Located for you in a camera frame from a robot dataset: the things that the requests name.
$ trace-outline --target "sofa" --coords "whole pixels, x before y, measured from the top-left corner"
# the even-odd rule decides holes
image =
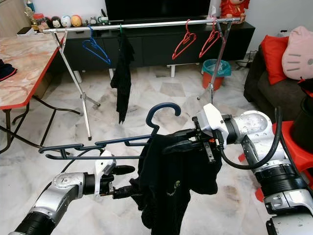
[[[249,102],[254,102],[272,122],[275,122],[277,106],[282,108],[284,121],[295,120],[301,110],[301,101],[306,96],[297,82],[288,78],[270,85],[259,46],[246,78],[244,96]]]

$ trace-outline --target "marble table top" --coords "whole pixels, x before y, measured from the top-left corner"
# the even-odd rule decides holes
[[[17,73],[0,82],[0,110],[25,106],[57,53],[50,34],[0,38],[0,59]]]

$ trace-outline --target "red figurine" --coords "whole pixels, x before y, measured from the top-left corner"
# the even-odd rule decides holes
[[[222,0],[221,18],[240,17],[240,23],[246,19],[245,9],[249,8],[250,0]]]

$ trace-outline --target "white tile floor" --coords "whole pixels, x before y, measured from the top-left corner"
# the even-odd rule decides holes
[[[118,124],[116,90],[110,88],[108,71],[82,74],[82,87],[86,93],[101,103],[96,107],[88,103],[90,126],[95,141],[109,140],[135,135],[149,134],[145,125],[151,107],[161,102],[175,102],[182,108],[179,117],[172,110],[156,113],[154,122],[160,125],[159,133],[169,134],[177,130],[192,128],[191,117],[206,103],[196,97],[203,92],[200,67],[177,66],[176,77],[170,78],[166,67],[138,68],[132,71],[132,92],[126,120]],[[243,97],[243,84],[247,70],[234,70],[225,78],[224,85],[215,93],[215,105],[223,113],[239,115],[245,110],[255,109]],[[81,108],[79,94],[67,74],[55,78],[44,96],[51,105],[64,108]],[[13,110],[12,116],[22,110]],[[19,132],[21,136],[38,142],[48,123],[51,110],[31,100],[30,112]],[[4,122],[4,113],[0,114]],[[4,134],[0,133],[2,146]],[[87,135],[83,117],[73,113],[58,112],[45,146],[85,143]],[[115,155],[137,155],[140,147],[111,145],[108,150]],[[242,153],[240,146],[230,145],[226,154],[233,160]],[[137,165],[134,160],[120,160],[119,164]],[[16,228],[31,208],[41,190],[67,163],[49,160],[37,149],[18,140],[0,156],[0,231],[5,235]],[[93,173],[93,161],[77,161],[68,171]],[[117,176],[117,187],[128,185],[136,172]],[[219,191],[216,195],[192,193],[185,214],[182,235],[266,235],[265,222],[269,218],[265,207],[255,199],[258,184],[249,171],[240,171],[224,164],[218,174]],[[68,208],[53,235],[148,235],[149,230],[141,223],[141,212],[135,202],[128,199],[112,200],[111,197],[96,199],[84,196]]]

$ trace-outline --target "black clothing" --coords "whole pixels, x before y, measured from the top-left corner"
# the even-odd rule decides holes
[[[131,72],[129,64],[134,60],[134,49],[126,35],[118,35],[119,56],[111,87],[117,88],[116,111],[119,112],[118,123],[124,122],[128,108],[129,95],[131,92]]]
[[[313,78],[308,80],[302,80],[298,84],[302,89],[313,93]]]
[[[16,74],[17,69],[10,64],[5,64],[0,60],[0,82]]]
[[[139,178],[130,180],[143,194],[132,198],[138,209],[143,210],[142,222],[152,229],[152,235],[179,235],[190,189],[200,194],[217,192],[220,157],[216,163],[209,164],[204,150],[162,154],[165,147],[182,140],[182,137],[155,135],[142,150],[145,158],[139,160]]]

